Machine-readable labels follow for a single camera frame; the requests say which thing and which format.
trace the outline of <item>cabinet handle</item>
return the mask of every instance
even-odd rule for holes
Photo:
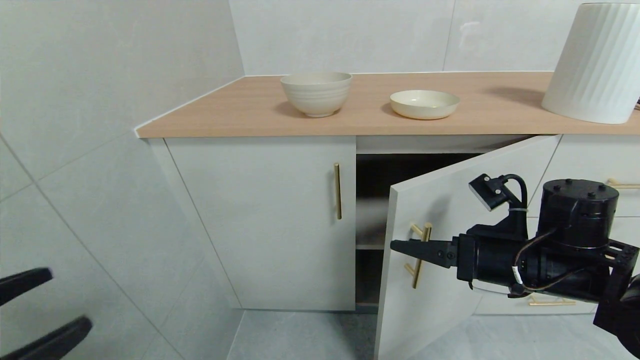
[[[640,189],[640,184],[621,184],[617,180],[610,178],[607,179],[607,185],[611,186],[614,189],[624,190],[624,189]]]
[[[567,306],[576,305],[577,303],[572,300],[562,299],[560,301],[537,301],[533,295],[530,296],[529,306]]]
[[[424,224],[424,230],[420,230],[419,227],[417,227],[415,224],[412,224],[411,230],[414,231],[416,234],[420,235],[420,241],[429,241],[429,239],[431,238],[432,227],[433,225],[431,225],[431,223],[428,222]],[[406,269],[406,271],[409,272],[409,274],[411,274],[411,276],[413,276],[413,280],[411,281],[411,287],[414,289],[417,289],[418,278],[420,276],[420,268],[422,268],[422,260],[416,259],[414,267],[411,267],[411,265],[405,263],[404,268]]]
[[[335,177],[335,202],[336,215],[338,220],[342,220],[342,195],[340,194],[340,164],[333,164],[333,176]]]

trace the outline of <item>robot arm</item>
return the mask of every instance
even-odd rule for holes
[[[509,191],[519,182],[522,196]],[[527,190],[516,175],[486,174],[469,187],[489,211],[507,202],[496,225],[475,225],[452,241],[392,240],[391,250],[449,268],[457,278],[507,286],[510,298],[531,293],[598,304],[594,325],[618,337],[640,359],[640,277],[632,278],[639,249],[609,238],[619,193],[588,180],[554,180],[543,186],[534,238],[526,227]]]

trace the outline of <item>wall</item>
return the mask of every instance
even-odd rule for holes
[[[584,2],[230,0],[247,75],[554,70]]]
[[[243,312],[132,128],[240,78],[226,0],[1,1],[0,354],[87,314],[69,359],[224,359]]]

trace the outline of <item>white lamp shade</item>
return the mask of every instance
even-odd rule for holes
[[[542,107],[622,124],[639,97],[640,4],[580,5]]]

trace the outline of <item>shallow dish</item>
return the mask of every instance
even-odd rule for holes
[[[309,72],[280,79],[284,94],[310,117],[333,115],[347,101],[352,75],[345,72]]]
[[[404,117],[435,120],[453,114],[460,98],[433,90],[407,90],[391,95],[391,108]]]

